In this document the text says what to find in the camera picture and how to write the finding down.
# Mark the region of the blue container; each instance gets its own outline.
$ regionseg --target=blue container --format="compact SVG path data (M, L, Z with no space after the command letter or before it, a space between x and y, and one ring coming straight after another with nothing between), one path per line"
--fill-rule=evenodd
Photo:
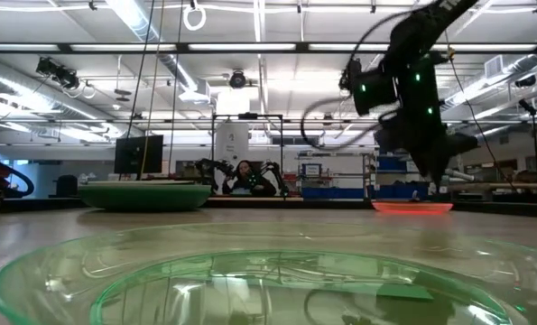
M375 190L374 185L368 185L368 198L371 200L394 199L394 186L381 185L379 190Z
M400 157L378 157L378 171L406 172L406 162L401 162Z

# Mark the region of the ceiling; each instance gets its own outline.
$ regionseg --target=ceiling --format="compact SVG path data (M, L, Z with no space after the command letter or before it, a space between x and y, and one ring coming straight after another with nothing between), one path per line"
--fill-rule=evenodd
M395 8L413 8L427 4L427 0L377 0L377 12L370 14L369 4L360 0L301 0L305 9L302 14L296 10L297 0L265 0L265 23L260 31L260 40L255 33L254 0L199 1L208 7L207 21L197 31L189 31L181 23L179 5L190 1L163 2L169 8L160 9L162 2L156 2L153 24L162 22L162 38L167 42L356 42L361 34L380 19L386 11ZM138 42L136 36L118 15L103 1L95 1L97 11L88 8L88 1L77 0L0 0L0 42ZM152 1L145 1L150 12ZM537 14L531 13L536 2L533 0L483 0L475 10L490 5L484 13L464 14L449 27L452 42L537 42ZM506 11L520 11L507 14ZM197 23L197 14L190 15L191 23ZM387 42L393 23L380 27L369 41ZM88 105L110 116L129 118L133 101L119 103L114 108L117 95L116 77L118 58L115 55L45 55L70 69L89 82L96 90L93 98L78 97ZM494 57L488 55L459 54L455 67L461 81L479 76L484 71L484 63ZM22 74L38 79L47 85L60 89L52 81L45 80L35 72L37 54L0 54L0 62ZM359 55L364 65L378 62L374 54ZM266 67L267 89L265 113L283 114L290 118L300 117L304 109L313 101L338 97L338 78L346 65L347 54L263 54ZM150 107L156 112L153 118L171 117L172 108L178 112L177 118L210 117L209 105L182 103L174 96L171 73L159 65L154 68L156 58L139 54L126 54L121 60L121 74L118 88L135 93L138 76L141 80L137 92L135 112L148 116ZM251 80L259 80L259 61L256 54L185 54L178 58L182 67L195 78L206 79L212 95L227 90L226 74L233 70L243 70ZM457 80L449 64L437 68L439 92L443 97L455 91ZM251 99L251 109L260 112L257 82L247 88L245 95ZM508 87L497 88L474 98L477 112L487 110L508 100ZM513 89L512 96L530 89ZM349 101L343 107L330 105L321 112L334 112L335 117L356 117ZM460 105L443 113L443 118L468 118L470 112ZM208 124L182 124L178 128L206 128ZM168 125L152 125L153 129L165 129Z

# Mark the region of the black tube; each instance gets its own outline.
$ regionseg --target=black tube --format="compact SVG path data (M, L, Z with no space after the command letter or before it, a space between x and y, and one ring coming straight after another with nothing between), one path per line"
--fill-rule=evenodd
M22 181L25 182L25 185L27 185L27 190L13 190L10 188L1 187L0 185L0 191L3 192L6 198L22 198L33 193L33 191L35 190L35 186L33 185L33 182L27 176L23 175L22 173L16 171L13 168L10 168L9 166L3 163L0 163L0 167L7 169L8 171L11 172L11 174L14 174L17 177L19 177Z
M284 118L280 116L280 177L282 178L282 185L286 187L284 182ZM284 195L283 188L280 189L280 195L286 200L286 195Z
M537 125L535 123L535 115L531 114L531 116L532 116L532 139L535 145L535 165L537 167Z
M212 148L212 162L214 162L214 133L216 132L216 114L212 113L212 145L211 145L211 148ZM216 182L216 166L214 166L214 164L212 164L212 168L211 168L211 171L212 171L212 180L213 182ZM214 190L214 188L212 187L212 195L216 194L216 191Z

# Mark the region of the transparent plastic dome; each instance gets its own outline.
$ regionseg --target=transparent plastic dome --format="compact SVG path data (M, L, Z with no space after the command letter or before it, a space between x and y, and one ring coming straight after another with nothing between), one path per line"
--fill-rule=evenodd
M12 324L537 324L537 250L339 224L150 227L0 269Z

